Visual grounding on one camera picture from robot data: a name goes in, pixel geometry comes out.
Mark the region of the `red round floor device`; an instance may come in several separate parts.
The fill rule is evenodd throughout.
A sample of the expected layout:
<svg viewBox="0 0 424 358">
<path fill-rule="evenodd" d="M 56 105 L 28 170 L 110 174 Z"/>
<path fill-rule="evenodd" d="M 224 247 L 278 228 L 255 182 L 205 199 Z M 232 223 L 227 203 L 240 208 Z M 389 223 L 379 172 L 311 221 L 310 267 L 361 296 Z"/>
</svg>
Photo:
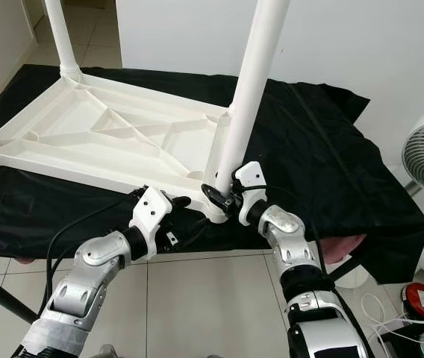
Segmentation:
<svg viewBox="0 0 424 358">
<path fill-rule="evenodd" d="M 413 320 L 424 320 L 424 284 L 407 283 L 400 290 L 400 300 L 405 313 Z"/>
</svg>

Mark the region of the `grey left robot foot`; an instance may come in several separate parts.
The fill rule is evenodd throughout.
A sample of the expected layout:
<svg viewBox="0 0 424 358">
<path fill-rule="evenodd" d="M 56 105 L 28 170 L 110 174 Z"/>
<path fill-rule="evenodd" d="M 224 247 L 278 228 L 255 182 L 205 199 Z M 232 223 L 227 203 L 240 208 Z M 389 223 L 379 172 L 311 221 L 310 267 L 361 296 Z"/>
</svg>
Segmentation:
<svg viewBox="0 0 424 358">
<path fill-rule="evenodd" d="M 119 354 L 117 354 L 113 345 L 103 344 L 99 352 L 90 358 L 119 358 Z"/>
</svg>

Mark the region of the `pink cloth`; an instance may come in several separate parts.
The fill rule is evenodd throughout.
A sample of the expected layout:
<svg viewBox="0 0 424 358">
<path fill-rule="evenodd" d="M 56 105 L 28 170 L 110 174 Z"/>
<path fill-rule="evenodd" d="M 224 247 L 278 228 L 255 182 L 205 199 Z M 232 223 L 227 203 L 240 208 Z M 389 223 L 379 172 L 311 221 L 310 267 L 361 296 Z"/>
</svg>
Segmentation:
<svg viewBox="0 0 424 358">
<path fill-rule="evenodd" d="M 322 250 L 322 261 L 326 265 L 335 265 L 351 255 L 365 241 L 366 234 L 351 236 L 324 236 L 319 239 L 319 248 Z"/>
</svg>

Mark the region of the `black floor box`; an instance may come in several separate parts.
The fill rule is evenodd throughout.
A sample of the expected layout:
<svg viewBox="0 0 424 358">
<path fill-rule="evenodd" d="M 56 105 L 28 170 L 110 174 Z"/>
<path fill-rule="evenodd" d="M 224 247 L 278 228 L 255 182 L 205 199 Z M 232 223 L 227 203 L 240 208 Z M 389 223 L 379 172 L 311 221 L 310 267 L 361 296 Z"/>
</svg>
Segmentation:
<svg viewBox="0 0 424 358">
<path fill-rule="evenodd" d="M 424 324 L 409 324 L 382 335 L 390 358 L 424 358 Z"/>
</svg>

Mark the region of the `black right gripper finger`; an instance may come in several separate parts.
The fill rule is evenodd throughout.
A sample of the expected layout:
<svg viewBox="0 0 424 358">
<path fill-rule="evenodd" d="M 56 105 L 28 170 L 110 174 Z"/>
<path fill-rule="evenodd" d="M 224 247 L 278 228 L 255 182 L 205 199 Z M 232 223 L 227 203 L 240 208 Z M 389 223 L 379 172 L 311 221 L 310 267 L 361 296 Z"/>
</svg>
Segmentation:
<svg viewBox="0 0 424 358">
<path fill-rule="evenodd" d="M 231 194 L 222 194 L 221 191 L 209 184 L 202 184 L 202 194 L 208 198 L 209 214 L 216 218 L 228 218 L 231 213 Z"/>
</svg>

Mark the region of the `black table cloth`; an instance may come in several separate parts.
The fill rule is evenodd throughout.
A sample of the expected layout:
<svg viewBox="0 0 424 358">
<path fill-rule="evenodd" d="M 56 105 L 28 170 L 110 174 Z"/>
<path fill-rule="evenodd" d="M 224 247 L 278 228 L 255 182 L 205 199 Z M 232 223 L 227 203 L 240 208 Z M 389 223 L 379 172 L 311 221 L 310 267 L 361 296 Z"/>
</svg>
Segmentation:
<svg viewBox="0 0 424 358">
<path fill-rule="evenodd" d="M 368 105 L 328 84 L 267 82 L 246 160 L 262 165 L 274 204 L 320 236 L 366 234 L 360 265 L 407 283 L 424 248 L 424 212 L 355 127 Z M 120 194 L 0 166 L 0 257 L 44 259 L 126 226 Z"/>
</svg>

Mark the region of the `white plastic children table top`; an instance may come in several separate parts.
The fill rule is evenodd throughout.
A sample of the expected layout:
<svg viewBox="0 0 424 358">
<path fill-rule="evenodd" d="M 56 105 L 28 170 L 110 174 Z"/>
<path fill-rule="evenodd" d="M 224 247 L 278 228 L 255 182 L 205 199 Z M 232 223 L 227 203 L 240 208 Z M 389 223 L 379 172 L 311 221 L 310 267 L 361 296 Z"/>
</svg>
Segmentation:
<svg viewBox="0 0 424 358">
<path fill-rule="evenodd" d="M 0 165 L 129 193 L 150 186 L 215 224 L 214 184 L 230 116 L 225 107 L 82 75 L 62 76 L 0 128 Z"/>
</svg>

